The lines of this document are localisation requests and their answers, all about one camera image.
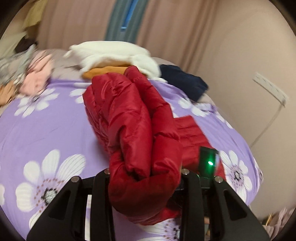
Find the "navy blue folded clothing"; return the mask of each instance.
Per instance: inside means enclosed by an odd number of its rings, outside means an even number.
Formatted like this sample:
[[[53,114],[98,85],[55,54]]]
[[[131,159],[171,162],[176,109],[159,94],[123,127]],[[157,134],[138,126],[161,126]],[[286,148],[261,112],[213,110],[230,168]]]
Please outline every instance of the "navy blue folded clothing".
[[[207,91],[208,85],[202,78],[185,73],[178,66],[160,65],[161,78],[165,79],[170,85],[176,86],[188,96],[189,99],[197,102]]]

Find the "purple bed sheet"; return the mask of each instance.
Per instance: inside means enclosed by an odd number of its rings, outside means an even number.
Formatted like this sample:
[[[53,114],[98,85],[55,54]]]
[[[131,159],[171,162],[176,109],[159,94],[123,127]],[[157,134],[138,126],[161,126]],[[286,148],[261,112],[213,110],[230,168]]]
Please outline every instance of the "purple bed sheet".
[[[245,140],[215,106],[193,105],[178,88],[151,83],[170,103],[174,117],[194,117],[210,144],[219,150],[227,182],[250,204],[263,177]],[[99,146],[84,109],[82,94],[88,85],[51,80],[40,96],[14,100],[0,118],[0,206],[24,238],[72,176],[92,177],[108,167],[108,157]],[[140,226],[116,211],[113,215],[118,241],[178,238],[177,220]]]

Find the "power cord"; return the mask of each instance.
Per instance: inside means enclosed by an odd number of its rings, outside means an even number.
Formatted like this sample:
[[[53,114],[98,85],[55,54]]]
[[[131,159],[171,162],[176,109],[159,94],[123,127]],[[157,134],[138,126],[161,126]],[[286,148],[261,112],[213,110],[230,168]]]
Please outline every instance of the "power cord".
[[[263,134],[268,130],[268,128],[273,124],[273,122],[277,119],[277,117],[279,116],[282,108],[283,108],[283,104],[281,104],[277,110],[277,112],[274,114],[274,116],[272,117],[272,119],[270,120],[270,122],[267,124],[267,126],[264,128],[264,130],[259,134],[259,136],[257,136],[257,138],[253,141],[253,143],[250,145],[250,148],[252,148],[258,141],[259,139],[263,136]]]

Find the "silver bolt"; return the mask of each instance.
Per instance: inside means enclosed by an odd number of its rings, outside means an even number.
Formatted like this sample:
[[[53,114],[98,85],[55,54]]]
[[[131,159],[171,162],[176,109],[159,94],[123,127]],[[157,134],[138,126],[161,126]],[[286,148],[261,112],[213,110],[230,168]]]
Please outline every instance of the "silver bolt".
[[[79,176],[74,176],[71,178],[71,182],[76,183],[79,181]]]
[[[184,168],[184,169],[182,169],[181,172],[182,172],[183,175],[188,175],[190,171],[188,169]]]
[[[221,182],[223,182],[223,178],[220,177],[220,176],[216,176],[215,181],[218,182],[218,183],[221,183]]]
[[[110,175],[110,170],[109,170],[109,168],[106,168],[106,169],[104,170],[104,173],[105,173],[106,175]]]

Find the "folded red garment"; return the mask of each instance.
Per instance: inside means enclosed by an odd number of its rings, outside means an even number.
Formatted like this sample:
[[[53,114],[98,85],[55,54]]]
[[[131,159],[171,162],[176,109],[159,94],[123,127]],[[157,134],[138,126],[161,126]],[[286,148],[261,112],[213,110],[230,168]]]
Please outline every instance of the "folded red garment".
[[[197,171],[200,146],[211,147],[194,119],[174,119],[169,104],[135,66],[124,76],[94,77],[83,99],[110,156],[112,206],[142,225],[178,216],[168,201],[179,185],[181,166]],[[225,177],[222,165],[218,174]]]

